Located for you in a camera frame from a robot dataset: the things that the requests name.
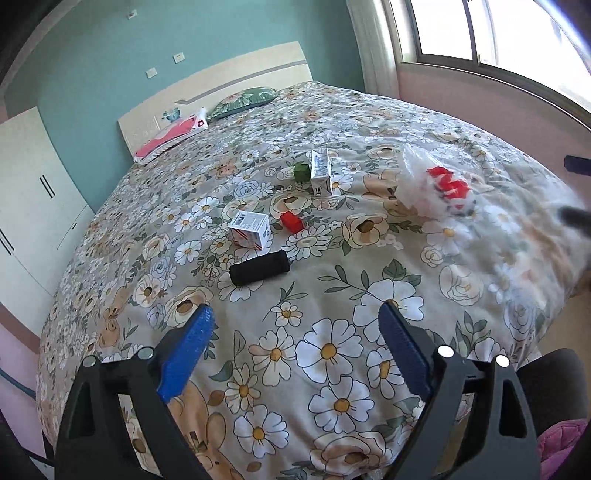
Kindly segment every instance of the white wardrobe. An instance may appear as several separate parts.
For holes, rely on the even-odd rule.
[[[93,217],[37,108],[0,124],[0,302],[36,335]]]

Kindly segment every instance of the pink cloth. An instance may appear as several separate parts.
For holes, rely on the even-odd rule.
[[[552,425],[538,437],[541,456],[541,480],[548,480],[568,457],[587,427],[587,420],[565,420]]]

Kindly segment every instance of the headboard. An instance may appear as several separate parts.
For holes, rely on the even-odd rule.
[[[263,48],[193,73],[161,90],[119,119],[119,127],[133,154],[158,131],[169,125],[163,112],[174,108],[190,115],[246,88],[268,86],[282,89],[312,79],[298,42]]]

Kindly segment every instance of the white box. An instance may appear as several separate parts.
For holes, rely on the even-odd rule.
[[[269,216],[264,213],[238,212],[229,227],[232,241],[244,248],[263,250],[271,236]]]
[[[314,196],[333,196],[332,182],[330,181],[330,158],[327,152],[320,154],[316,150],[312,150],[310,183]]]

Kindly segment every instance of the screw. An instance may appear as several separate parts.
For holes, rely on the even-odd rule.
[[[94,355],[89,355],[82,360],[82,365],[86,368],[93,367],[96,363],[96,357]]]
[[[145,346],[138,352],[138,358],[141,360],[149,360],[154,356],[154,349],[150,346]]]

